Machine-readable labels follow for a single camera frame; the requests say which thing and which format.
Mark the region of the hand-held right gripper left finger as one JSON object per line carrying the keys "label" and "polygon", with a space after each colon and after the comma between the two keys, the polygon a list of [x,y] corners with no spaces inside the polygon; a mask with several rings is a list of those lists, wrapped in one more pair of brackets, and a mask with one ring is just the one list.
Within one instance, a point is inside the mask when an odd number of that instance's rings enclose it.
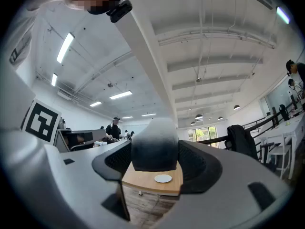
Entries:
{"label": "hand-held right gripper left finger", "polygon": [[60,153],[51,145],[45,151],[63,200],[88,229],[132,229],[127,220],[102,204],[109,197],[122,198],[121,174],[108,167],[104,158],[128,145],[127,141],[76,152]]}

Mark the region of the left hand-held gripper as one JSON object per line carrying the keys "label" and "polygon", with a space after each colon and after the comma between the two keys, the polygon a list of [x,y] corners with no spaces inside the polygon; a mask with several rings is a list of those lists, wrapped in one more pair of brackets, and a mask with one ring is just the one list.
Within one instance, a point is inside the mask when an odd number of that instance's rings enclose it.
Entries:
{"label": "left hand-held gripper", "polygon": [[103,129],[72,131],[66,128],[61,113],[37,99],[27,111],[22,130],[54,145],[61,153],[92,148],[95,142],[106,137]]}

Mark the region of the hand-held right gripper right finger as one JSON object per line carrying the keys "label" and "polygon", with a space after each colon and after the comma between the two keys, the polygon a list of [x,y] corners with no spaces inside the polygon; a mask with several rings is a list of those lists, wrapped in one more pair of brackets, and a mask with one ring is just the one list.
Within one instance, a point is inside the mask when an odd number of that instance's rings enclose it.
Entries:
{"label": "hand-held right gripper right finger", "polygon": [[183,185],[158,229],[258,229],[291,197],[291,188],[255,159],[179,141]]}

